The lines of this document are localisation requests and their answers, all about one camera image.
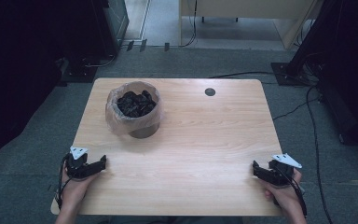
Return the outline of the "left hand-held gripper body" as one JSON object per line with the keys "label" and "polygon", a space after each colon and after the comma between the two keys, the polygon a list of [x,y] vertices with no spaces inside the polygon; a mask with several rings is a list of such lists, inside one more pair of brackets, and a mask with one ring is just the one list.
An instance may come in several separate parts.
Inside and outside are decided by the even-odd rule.
{"label": "left hand-held gripper body", "polygon": [[70,147],[66,159],[66,173],[74,179],[85,179],[88,173],[88,149],[83,147]]}

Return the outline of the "person's right hand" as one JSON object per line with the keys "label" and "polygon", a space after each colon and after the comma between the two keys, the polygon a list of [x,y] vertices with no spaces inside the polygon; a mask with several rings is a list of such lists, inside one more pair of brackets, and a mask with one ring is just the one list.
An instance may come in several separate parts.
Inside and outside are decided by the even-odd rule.
{"label": "person's right hand", "polygon": [[303,217],[302,208],[295,190],[292,187],[278,188],[269,182],[259,179],[258,183],[265,189],[267,200],[275,199],[286,217]]}

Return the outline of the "dark curtain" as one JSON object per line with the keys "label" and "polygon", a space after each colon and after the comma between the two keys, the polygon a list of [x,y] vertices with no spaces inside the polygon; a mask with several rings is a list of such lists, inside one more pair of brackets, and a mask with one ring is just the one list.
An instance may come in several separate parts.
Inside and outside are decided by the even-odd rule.
{"label": "dark curtain", "polygon": [[57,51],[36,0],[0,0],[0,149],[58,85]]}
{"label": "dark curtain", "polygon": [[314,65],[341,142],[358,145],[358,0],[324,0],[288,72],[297,75],[306,63]]}

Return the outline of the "crumpled black waste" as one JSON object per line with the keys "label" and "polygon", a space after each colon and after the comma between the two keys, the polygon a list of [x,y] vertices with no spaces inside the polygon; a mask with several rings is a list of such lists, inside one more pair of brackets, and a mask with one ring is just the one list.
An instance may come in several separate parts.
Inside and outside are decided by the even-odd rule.
{"label": "crumpled black waste", "polygon": [[151,94],[143,90],[140,94],[127,91],[117,100],[118,109],[127,117],[140,118],[149,114],[157,105]]}

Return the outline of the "clear bag of dark objects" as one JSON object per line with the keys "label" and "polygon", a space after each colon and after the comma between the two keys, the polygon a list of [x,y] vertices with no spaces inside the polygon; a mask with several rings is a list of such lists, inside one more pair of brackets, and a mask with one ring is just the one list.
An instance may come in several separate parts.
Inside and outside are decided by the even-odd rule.
{"label": "clear bag of dark objects", "polygon": [[[143,90],[148,91],[152,99],[157,103],[155,108],[147,115],[140,118],[130,118],[125,116],[117,107],[117,100],[127,91],[140,94]],[[105,120],[109,130],[116,134],[129,134],[132,131],[151,126],[155,123],[160,124],[163,118],[162,102],[159,91],[152,84],[143,81],[132,81],[121,85],[110,91],[105,106]]]}

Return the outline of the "person's left hand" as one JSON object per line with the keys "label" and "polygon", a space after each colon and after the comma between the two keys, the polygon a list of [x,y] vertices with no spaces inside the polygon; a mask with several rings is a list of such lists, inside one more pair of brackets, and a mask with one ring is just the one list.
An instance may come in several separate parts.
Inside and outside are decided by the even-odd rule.
{"label": "person's left hand", "polygon": [[66,171],[62,172],[62,182],[65,187],[62,190],[62,211],[77,211],[86,195],[89,185],[99,176],[91,175],[83,180],[71,180]]}

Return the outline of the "beige wooden desk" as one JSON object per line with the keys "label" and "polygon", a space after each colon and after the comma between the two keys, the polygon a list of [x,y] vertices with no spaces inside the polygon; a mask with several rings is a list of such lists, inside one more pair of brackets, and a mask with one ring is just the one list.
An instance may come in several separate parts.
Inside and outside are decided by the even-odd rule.
{"label": "beige wooden desk", "polygon": [[184,16],[273,19],[283,46],[290,49],[305,21],[315,20],[324,0],[178,0],[179,42]]}

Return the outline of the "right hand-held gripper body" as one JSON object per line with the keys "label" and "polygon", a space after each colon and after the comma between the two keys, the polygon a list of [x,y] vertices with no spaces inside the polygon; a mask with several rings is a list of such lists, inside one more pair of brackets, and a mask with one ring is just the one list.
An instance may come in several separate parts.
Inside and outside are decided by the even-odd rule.
{"label": "right hand-held gripper body", "polygon": [[270,181],[275,186],[286,186],[291,183],[294,169],[302,168],[302,164],[292,158],[289,154],[275,154],[268,163],[268,168],[272,171],[273,177]]}

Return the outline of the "brown round waste bin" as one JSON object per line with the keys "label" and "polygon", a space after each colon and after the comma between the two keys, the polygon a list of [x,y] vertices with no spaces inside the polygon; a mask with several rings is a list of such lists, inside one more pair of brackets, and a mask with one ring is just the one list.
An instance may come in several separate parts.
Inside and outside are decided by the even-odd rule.
{"label": "brown round waste bin", "polygon": [[152,136],[158,130],[158,128],[159,128],[159,124],[155,123],[151,126],[132,131],[129,133],[129,136],[138,139],[144,139]]}

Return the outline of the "dark glass-fronted cabinet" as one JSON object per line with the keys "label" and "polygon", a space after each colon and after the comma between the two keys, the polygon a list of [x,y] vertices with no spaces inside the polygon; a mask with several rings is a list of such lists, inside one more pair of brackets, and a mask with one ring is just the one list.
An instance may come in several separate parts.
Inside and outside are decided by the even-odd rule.
{"label": "dark glass-fronted cabinet", "polygon": [[125,0],[101,0],[103,12],[109,28],[109,41],[112,47],[109,55],[117,55],[129,25],[129,17]]}

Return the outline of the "black stand base plate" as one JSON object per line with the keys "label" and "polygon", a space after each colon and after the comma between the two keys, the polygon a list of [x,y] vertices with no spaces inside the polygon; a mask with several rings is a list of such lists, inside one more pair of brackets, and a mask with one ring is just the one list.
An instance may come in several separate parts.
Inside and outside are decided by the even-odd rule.
{"label": "black stand base plate", "polygon": [[66,59],[66,68],[62,73],[63,82],[92,83],[97,67],[86,63],[83,59]]}
{"label": "black stand base plate", "polygon": [[296,68],[290,63],[271,63],[270,65],[280,86],[314,86],[318,82],[304,67]]}

